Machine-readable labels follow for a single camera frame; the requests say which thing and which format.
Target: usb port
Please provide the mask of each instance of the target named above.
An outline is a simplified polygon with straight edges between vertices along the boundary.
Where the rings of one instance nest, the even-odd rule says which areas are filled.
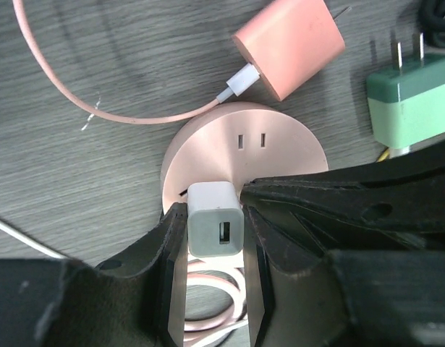
[[[219,243],[230,243],[230,222],[223,222],[219,224]]]

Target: black cable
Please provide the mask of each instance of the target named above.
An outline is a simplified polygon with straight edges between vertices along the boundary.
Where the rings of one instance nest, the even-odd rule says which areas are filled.
[[[445,0],[422,0],[418,19],[428,43],[445,48]]]

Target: white usb power adapter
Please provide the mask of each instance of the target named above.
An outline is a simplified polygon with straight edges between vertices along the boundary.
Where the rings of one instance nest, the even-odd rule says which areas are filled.
[[[241,252],[244,216],[230,182],[201,182],[188,188],[188,245],[197,258]]]

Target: power plug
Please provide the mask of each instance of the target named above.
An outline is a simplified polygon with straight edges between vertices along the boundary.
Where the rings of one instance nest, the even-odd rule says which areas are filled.
[[[278,101],[344,51],[323,0],[274,0],[233,36]]]
[[[200,182],[188,188],[188,247],[197,258],[242,251],[243,211],[230,182]]]
[[[425,55],[423,34],[412,58],[402,58],[400,42],[392,55],[392,66],[367,78],[367,95],[375,139],[397,155],[445,132],[445,55]]]

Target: yellow wire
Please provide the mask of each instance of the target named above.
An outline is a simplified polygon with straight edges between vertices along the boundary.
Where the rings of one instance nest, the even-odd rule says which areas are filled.
[[[381,155],[376,160],[377,163],[386,160],[389,157],[389,148],[386,148],[384,152],[381,153]]]

